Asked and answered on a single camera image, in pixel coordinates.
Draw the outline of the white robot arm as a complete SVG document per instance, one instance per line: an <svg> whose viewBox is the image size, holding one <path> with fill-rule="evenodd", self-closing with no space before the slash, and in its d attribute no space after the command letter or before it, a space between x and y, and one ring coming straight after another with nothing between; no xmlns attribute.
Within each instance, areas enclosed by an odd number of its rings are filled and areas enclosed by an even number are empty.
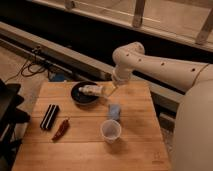
<svg viewBox="0 0 213 171"><path fill-rule="evenodd" d="M138 71L185 93L177 109L171 170L213 171L213 64L149 56L139 42L116 48L112 58L116 86Z"/></svg>

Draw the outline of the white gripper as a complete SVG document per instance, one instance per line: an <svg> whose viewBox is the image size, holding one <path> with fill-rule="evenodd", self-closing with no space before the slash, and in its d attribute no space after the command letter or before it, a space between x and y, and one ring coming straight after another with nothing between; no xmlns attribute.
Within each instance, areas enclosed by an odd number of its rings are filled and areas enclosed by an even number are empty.
<svg viewBox="0 0 213 171"><path fill-rule="evenodd" d="M115 86L108 86L107 97L110 97L120 85L127 84L129 81L129 76L124 70L114 69L112 72L112 81Z"/></svg>

